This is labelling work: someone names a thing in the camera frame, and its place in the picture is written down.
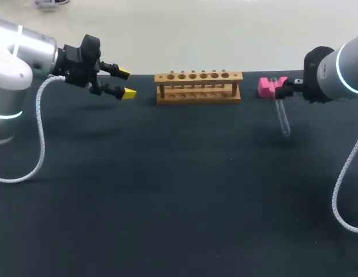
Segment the wooden test tube rack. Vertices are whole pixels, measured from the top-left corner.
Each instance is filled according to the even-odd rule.
[[[242,72],[156,74],[157,104],[239,103]]]

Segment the test tube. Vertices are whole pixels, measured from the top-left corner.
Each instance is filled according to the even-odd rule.
[[[274,90],[278,87],[278,80],[277,78],[271,78],[270,82],[272,83]],[[275,100],[275,108],[277,109],[277,114],[279,118],[279,122],[281,124],[282,133],[285,137],[289,137],[290,135],[290,127],[287,118],[287,114],[284,109],[283,100],[276,99]]]

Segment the dark table surface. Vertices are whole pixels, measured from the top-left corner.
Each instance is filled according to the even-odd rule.
[[[51,84],[43,168],[0,184],[0,277],[358,276],[358,235],[330,206],[358,100],[288,99],[284,138],[258,79],[300,75],[244,73],[242,103],[224,106],[156,106],[152,76],[132,76],[131,102]],[[0,177],[38,160],[37,85]],[[358,157],[339,208],[358,226]]]

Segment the pink block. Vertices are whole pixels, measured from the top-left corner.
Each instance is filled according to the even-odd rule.
[[[260,78],[259,81],[259,96],[261,98],[275,98],[275,88],[279,88],[283,85],[287,77],[281,77],[275,85],[269,81],[268,78]]]

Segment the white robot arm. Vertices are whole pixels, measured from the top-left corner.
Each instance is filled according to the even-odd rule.
[[[0,19],[0,144],[14,135],[33,77],[65,76],[66,83],[89,85],[96,95],[104,92],[120,100],[134,98],[136,92],[131,89],[100,83],[100,70],[125,80],[130,76],[116,64],[101,62],[100,55],[100,41],[93,36],[86,35],[79,48],[65,45],[61,49],[54,38]]]
[[[302,92],[310,102],[358,97],[358,37],[337,50],[317,47],[304,60],[303,80],[289,78],[275,95],[278,99]]]

